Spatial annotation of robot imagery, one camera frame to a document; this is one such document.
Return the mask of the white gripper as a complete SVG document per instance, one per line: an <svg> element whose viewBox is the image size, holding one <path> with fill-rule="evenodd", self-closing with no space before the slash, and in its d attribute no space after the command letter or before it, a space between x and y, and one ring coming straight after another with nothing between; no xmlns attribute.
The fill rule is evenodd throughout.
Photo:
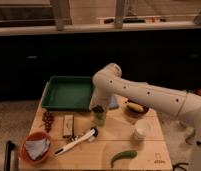
<svg viewBox="0 0 201 171"><path fill-rule="evenodd" d="M99 108L102 112L106 112L108 110L109 103L110 94L102 90L95 89L91 97L89 109L94 110Z"/></svg>

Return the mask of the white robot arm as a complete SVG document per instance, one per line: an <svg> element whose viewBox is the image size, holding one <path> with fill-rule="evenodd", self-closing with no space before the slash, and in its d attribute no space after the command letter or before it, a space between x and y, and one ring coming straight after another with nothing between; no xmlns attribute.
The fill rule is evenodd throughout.
<svg viewBox="0 0 201 171"><path fill-rule="evenodd" d="M106 65L94 74L94 91L89 108L93 110L101 107L106 112L111 96L117 94L140 105L177 117L196 131L188 171L201 171L201 96L129 81L121 75L122 70L115 63Z"/></svg>

